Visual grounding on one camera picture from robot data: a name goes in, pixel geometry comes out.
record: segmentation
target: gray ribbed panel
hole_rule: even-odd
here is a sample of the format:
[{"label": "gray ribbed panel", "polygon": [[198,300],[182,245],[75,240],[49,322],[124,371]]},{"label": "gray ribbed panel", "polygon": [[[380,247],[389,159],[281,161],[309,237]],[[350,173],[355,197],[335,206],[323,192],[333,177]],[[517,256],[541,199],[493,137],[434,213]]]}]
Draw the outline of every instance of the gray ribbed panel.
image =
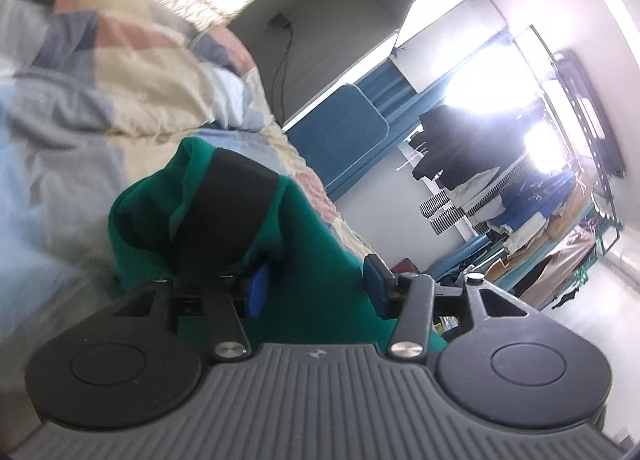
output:
[{"label": "gray ribbed panel", "polygon": [[467,416],[423,367],[372,345],[265,345],[213,368],[197,394],[153,424],[91,433],[46,424],[14,460],[613,460],[587,424],[516,432]]}]

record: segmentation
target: blue curtain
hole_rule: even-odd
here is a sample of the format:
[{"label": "blue curtain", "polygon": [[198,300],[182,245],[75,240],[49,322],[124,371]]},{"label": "blue curtain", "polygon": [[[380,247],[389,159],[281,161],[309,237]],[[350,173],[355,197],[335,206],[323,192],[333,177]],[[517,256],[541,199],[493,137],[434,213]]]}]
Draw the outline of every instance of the blue curtain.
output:
[{"label": "blue curtain", "polygon": [[389,133],[373,151],[367,154],[365,159],[359,161],[356,166],[327,188],[329,198],[333,201],[339,199],[391,150],[398,148],[398,145],[420,124],[418,117],[444,100],[450,79],[469,59],[485,47],[504,43],[508,39],[510,35],[507,31],[496,34],[420,94],[414,90],[391,60],[385,60],[358,81],[356,85],[389,123]]}]

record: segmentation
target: white floor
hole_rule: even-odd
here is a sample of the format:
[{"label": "white floor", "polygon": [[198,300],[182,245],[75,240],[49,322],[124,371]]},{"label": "white floor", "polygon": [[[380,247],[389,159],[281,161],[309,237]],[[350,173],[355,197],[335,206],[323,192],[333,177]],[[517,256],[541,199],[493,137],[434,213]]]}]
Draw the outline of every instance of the white floor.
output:
[{"label": "white floor", "polygon": [[640,439],[640,293],[603,262],[589,271],[588,283],[573,301],[544,313],[588,339],[606,355],[613,371],[604,432],[621,430]]}]

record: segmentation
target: silver screw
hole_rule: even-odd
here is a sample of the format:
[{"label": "silver screw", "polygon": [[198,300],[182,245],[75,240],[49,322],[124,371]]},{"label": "silver screw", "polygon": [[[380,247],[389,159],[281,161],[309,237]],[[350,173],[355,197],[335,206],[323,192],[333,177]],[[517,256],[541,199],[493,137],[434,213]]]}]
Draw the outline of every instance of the silver screw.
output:
[{"label": "silver screw", "polygon": [[422,354],[424,348],[413,341],[398,341],[397,343],[393,343],[389,348],[389,351],[395,355],[396,357],[401,357],[402,359],[411,359],[414,357],[418,357],[418,355]]},{"label": "silver screw", "polygon": [[484,281],[484,274],[482,273],[469,273],[466,275],[466,283],[470,285],[481,285]]},{"label": "silver screw", "polygon": [[223,341],[216,345],[215,352],[219,357],[236,359],[246,354],[246,348],[237,341]]}]

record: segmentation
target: blanket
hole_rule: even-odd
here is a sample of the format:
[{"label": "blanket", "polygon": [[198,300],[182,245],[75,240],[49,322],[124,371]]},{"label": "blanket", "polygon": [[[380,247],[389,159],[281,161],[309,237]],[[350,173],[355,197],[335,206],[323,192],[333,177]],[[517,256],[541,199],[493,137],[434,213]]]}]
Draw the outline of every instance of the blanket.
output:
[{"label": "blanket", "polygon": [[370,253],[270,114],[239,40],[149,0],[0,0],[0,392],[31,351],[118,292],[107,215],[195,136],[290,177]]}]

